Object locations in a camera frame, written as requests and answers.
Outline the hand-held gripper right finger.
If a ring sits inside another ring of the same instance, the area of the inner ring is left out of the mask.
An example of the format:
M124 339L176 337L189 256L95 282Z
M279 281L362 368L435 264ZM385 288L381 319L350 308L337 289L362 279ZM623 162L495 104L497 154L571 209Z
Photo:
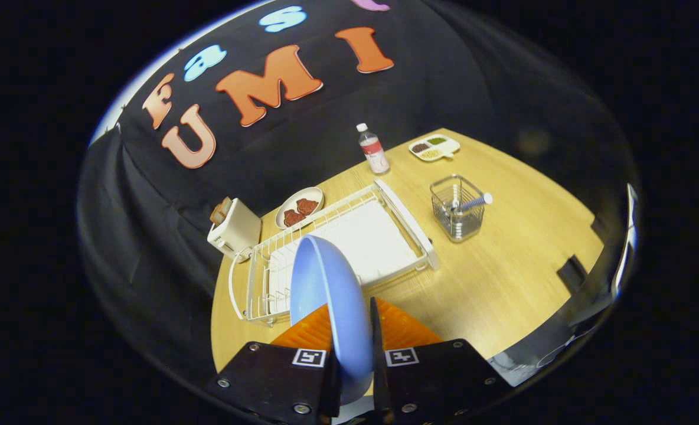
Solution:
M465 339L384 349L380 299L371 297L378 424L459 423L502 403L512 386Z

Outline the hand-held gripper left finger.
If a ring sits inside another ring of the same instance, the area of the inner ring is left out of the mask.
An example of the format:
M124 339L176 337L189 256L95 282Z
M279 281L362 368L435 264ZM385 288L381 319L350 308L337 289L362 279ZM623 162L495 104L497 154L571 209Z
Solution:
M250 341L208 380L216 403L267 424L330 424L341 411L341 371L323 304L272 344Z

